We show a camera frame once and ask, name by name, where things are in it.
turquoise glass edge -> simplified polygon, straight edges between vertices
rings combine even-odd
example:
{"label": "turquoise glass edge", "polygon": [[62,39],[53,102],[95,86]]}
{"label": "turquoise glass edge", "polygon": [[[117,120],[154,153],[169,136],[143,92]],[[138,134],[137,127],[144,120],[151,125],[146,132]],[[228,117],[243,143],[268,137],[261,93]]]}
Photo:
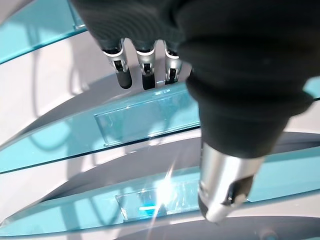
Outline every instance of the turquoise glass edge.
{"label": "turquoise glass edge", "polygon": [[35,0],[0,25],[0,64],[86,31],[68,0]]}
{"label": "turquoise glass edge", "polygon": [[[268,156],[255,177],[248,204],[319,190],[319,160],[320,147]],[[41,202],[6,219],[0,227],[0,236],[52,234],[122,224],[124,216],[116,196],[157,188],[165,175],[146,176]],[[173,186],[183,183],[188,186],[183,198],[188,209],[180,213],[198,209],[199,178],[198,167],[173,172]]]}
{"label": "turquoise glass edge", "polygon": [[[159,113],[148,121],[148,111]],[[104,131],[97,118],[112,114],[118,124]],[[0,174],[199,125],[198,105],[184,83],[153,89],[72,115],[17,139],[0,151]]]}

metal clamp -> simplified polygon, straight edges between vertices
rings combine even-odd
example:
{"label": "metal clamp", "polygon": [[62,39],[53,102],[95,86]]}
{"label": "metal clamp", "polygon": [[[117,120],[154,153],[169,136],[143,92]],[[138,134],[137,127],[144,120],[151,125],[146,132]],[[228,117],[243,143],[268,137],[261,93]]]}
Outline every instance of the metal clamp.
{"label": "metal clamp", "polygon": [[150,76],[155,73],[155,61],[156,61],[156,51],[153,48],[151,51],[142,52],[136,51],[136,55],[138,57],[140,69],[142,75]]}
{"label": "metal clamp", "polygon": [[178,81],[182,61],[176,52],[167,48],[164,42],[165,51],[165,84],[172,84]]}
{"label": "metal clamp", "polygon": [[128,61],[123,44],[121,50],[117,53],[113,53],[112,51],[107,52],[107,50],[103,50],[103,53],[108,57],[108,60],[114,67],[116,73],[125,73],[128,71]]}

metal cylinder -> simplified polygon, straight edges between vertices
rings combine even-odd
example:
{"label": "metal cylinder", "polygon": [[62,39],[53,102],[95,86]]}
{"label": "metal cylinder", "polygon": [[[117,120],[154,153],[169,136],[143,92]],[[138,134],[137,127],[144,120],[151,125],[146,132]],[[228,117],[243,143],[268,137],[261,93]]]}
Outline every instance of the metal cylinder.
{"label": "metal cylinder", "polygon": [[219,222],[246,201],[264,157],[239,158],[203,143],[199,207],[210,222]]}

robotic arm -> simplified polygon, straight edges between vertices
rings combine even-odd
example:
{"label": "robotic arm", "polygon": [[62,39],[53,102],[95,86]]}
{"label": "robotic arm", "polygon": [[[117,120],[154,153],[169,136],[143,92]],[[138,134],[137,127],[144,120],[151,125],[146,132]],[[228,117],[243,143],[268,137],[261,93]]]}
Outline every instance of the robotic arm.
{"label": "robotic arm", "polygon": [[[247,199],[290,117],[313,102],[303,87],[320,74],[320,3],[71,1],[102,50],[130,38],[143,55],[152,51],[143,43],[162,39],[170,43],[168,58],[192,64],[186,83],[199,105],[203,141],[199,207],[210,222],[226,217]],[[152,76],[143,62],[152,57],[138,57],[142,75]],[[173,65],[166,66],[166,83],[177,79]]]}

black rubber sleeve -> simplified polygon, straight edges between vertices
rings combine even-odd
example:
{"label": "black rubber sleeve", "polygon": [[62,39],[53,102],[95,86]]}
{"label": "black rubber sleeve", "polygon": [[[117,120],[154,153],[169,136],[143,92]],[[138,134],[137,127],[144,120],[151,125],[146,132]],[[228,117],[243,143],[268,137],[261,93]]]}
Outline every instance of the black rubber sleeve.
{"label": "black rubber sleeve", "polygon": [[119,85],[123,89],[129,89],[132,86],[132,78],[129,69],[126,72],[121,71],[117,73],[116,77],[118,78]]}

